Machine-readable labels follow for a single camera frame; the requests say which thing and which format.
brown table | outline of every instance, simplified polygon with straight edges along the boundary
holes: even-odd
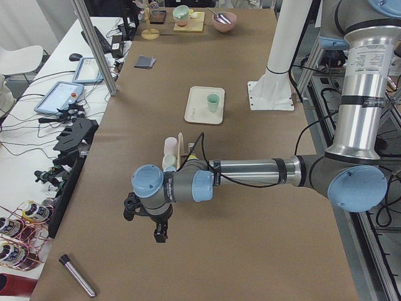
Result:
[[[264,73],[276,20],[270,10],[234,10],[218,33],[206,11],[203,33],[174,33],[169,13],[155,41],[136,37],[31,300],[88,300],[58,258],[67,253],[97,300],[357,300],[333,212],[325,198],[290,185],[221,186],[214,199],[179,203],[169,239],[154,223],[123,219],[131,176],[161,165],[164,139],[206,133],[210,159],[289,158],[306,125],[294,112],[252,112],[246,83]],[[154,56],[151,70],[133,68]],[[192,86],[226,91],[221,125],[184,121]],[[314,152],[305,135],[300,154]]]

red mug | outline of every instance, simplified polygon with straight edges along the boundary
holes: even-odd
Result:
[[[30,297],[37,279],[0,273],[0,296]]]

green cup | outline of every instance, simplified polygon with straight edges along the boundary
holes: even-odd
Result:
[[[219,108],[220,97],[217,94],[209,94],[207,96],[207,108],[214,113]]]

black keyboard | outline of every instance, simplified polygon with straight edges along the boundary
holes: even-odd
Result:
[[[103,53],[109,53],[112,52],[112,46],[109,44],[109,42],[106,40],[106,38],[102,35],[102,33],[99,31],[99,29],[94,26],[96,36],[98,37],[98,40],[100,42],[100,46],[102,46]],[[81,31],[83,39],[88,42],[86,39],[85,33]]]

table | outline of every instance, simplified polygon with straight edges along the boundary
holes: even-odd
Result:
[[[106,34],[117,24],[121,24],[121,18],[92,18],[93,24],[106,36]],[[89,46],[85,43],[81,36],[81,26],[77,21],[74,22],[69,32],[57,46],[48,61],[38,73],[39,77],[43,77],[52,73],[57,73],[67,70],[75,70],[78,62],[71,62],[68,57],[71,53],[80,53],[83,56],[93,56]],[[131,42],[125,45],[125,51],[128,51]],[[111,63],[113,58],[111,54],[106,57]],[[47,91],[59,80],[70,82],[73,79],[73,73],[62,73],[51,77],[43,78],[35,81],[25,91],[25,95],[30,93],[46,94]],[[103,112],[106,109],[108,99],[110,97],[107,87],[104,83],[100,85],[85,86],[84,94],[86,95],[85,112],[90,119],[95,119],[98,123],[101,122]],[[46,155],[50,158],[56,157],[58,152],[52,148],[56,144],[55,138],[68,124],[53,124],[42,125],[38,137],[38,118],[43,115],[38,115],[33,111],[34,106],[41,100],[41,97],[26,96],[23,97],[13,108],[11,115],[3,123],[2,132],[0,132],[0,142],[12,142],[23,145],[5,144],[5,146],[13,153],[20,154],[26,150],[34,148],[42,148]],[[22,122],[20,120],[30,119],[30,121]],[[1,206],[10,210],[14,210],[25,201],[36,201],[41,203],[48,196],[54,196],[48,191],[49,184],[42,185],[35,183],[34,171],[47,171],[53,164],[51,159],[45,156],[41,150],[29,151],[21,156],[11,155],[4,146],[0,145],[0,191],[2,200]],[[0,209],[0,216],[7,216],[8,213]],[[48,251],[41,252],[41,260],[45,260]],[[12,273],[25,277],[39,278],[43,265],[29,272],[19,272],[10,270],[9,268],[0,267],[0,272]],[[12,298],[9,300],[26,300],[26,298]]]
[[[203,33],[175,33],[168,12],[154,25],[159,39],[134,40],[31,300],[89,299],[58,263],[64,253],[97,300],[358,300],[330,202],[312,190],[221,186],[212,201],[174,206],[166,244],[154,242],[151,220],[123,219],[133,171],[161,165],[166,137],[205,132],[209,159],[288,158],[306,125],[299,103],[249,109],[246,83],[265,71],[272,11],[233,10],[228,34],[208,11]],[[156,57],[153,69],[133,68],[139,55]],[[195,85],[225,89],[221,125],[184,121]],[[312,145],[304,137],[299,153]]]

